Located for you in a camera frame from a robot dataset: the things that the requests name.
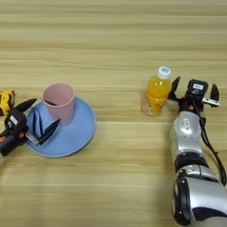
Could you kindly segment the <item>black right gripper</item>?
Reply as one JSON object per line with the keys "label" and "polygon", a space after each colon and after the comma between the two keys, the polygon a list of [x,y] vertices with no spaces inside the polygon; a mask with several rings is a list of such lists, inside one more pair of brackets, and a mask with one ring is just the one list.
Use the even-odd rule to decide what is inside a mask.
{"label": "black right gripper", "polygon": [[193,95],[186,93],[183,97],[178,98],[176,96],[176,90],[180,82],[181,77],[178,76],[173,82],[171,90],[168,94],[168,99],[178,102],[178,112],[182,111],[200,114],[203,111],[204,104],[210,105],[211,107],[218,107],[220,105],[219,101],[219,90],[215,84],[212,85],[210,92],[210,98],[203,98],[201,95]]}

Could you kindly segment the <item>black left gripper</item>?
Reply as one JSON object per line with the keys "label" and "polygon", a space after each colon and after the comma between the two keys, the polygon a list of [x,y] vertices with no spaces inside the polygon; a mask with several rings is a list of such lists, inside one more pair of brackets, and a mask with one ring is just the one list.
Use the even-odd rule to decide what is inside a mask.
{"label": "black left gripper", "polygon": [[[12,110],[13,112],[24,113],[35,102],[36,98],[28,99],[15,106]],[[18,146],[24,145],[27,140],[29,140],[35,146],[42,145],[53,135],[59,123],[60,120],[56,120],[55,122],[53,122],[40,137],[36,136],[34,133],[27,131],[28,127],[25,127],[19,133],[14,133],[9,129],[5,129],[0,134],[0,153],[5,157]]]}

